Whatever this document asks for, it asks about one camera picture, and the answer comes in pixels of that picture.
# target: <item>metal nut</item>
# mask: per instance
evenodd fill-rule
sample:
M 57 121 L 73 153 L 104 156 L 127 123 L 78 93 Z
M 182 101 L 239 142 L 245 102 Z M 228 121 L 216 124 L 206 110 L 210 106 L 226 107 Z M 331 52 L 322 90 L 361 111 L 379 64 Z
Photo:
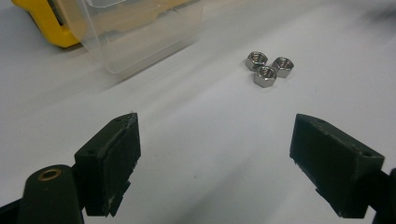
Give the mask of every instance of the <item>metal nut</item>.
M 273 62 L 272 67 L 276 70 L 278 77 L 286 78 L 290 74 L 291 69 L 293 69 L 294 64 L 287 58 L 279 57 Z
M 276 70 L 272 67 L 262 66 L 257 69 L 254 76 L 254 83 L 266 88 L 273 86 L 276 81 Z
M 265 66 L 268 58 L 261 52 L 253 51 L 247 56 L 246 66 L 250 71 L 256 72 L 261 66 Z

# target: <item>clear plastic container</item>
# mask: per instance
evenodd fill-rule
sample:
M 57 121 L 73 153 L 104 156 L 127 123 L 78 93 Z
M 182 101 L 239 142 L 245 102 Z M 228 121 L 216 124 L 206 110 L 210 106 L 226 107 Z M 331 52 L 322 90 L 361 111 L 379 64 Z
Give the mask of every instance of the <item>clear plastic container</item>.
M 110 73 L 137 72 L 186 47 L 201 0 L 56 0 L 74 36 Z

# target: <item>white surface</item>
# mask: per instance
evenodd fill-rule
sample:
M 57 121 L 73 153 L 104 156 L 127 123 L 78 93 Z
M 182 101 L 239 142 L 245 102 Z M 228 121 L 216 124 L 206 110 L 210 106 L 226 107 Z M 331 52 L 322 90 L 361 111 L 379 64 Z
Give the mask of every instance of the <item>white surface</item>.
M 114 218 L 86 223 L 371 223 L 341 219 L 289 158 L 296 113 L 326 119 L 396 166 L 392 3 L 214 0 L 194 45 L 137 76 L 84 48 L 48 44 L 0 3 L 0 204 L 34 171 L 64 163 L 111 119 L 138 113 L 142 158 Z M 295 63 L 270 89 L 253 50 Z

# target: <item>hex nut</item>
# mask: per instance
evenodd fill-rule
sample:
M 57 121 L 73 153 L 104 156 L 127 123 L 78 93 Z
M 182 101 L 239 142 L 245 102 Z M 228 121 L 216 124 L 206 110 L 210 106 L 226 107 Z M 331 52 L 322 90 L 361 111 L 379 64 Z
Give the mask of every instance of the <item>hex nut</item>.
M 257 85 L 267 88 L 274 85 L 276 81 L 276 70 L 272 67 L 262 66 L 257 69 L 254 76 L 254 83 Z
M 273 62 L 272 67 L 276 70 L 278 77 L 286 78 L 290 74 L 291 69 L 293 69 L 294 64 L 287 58 L 279 57 Z
M 256 72 L 261 66 L 265 66 L 268 58 L 261 52 L 253 51 L 247 56 L 246 66 L 250 71 Z

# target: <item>yellow object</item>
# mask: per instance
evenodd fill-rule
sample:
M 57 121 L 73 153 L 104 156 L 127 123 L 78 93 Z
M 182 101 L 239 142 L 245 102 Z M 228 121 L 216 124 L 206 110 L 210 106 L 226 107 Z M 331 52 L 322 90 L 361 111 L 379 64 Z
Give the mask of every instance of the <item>yellow object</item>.
M 12 3 L 32 15 L 38 29 L 51 44 L 67 48 L 79 43 L 69 29 L 59 24 L 48 0 L 12 0 Z

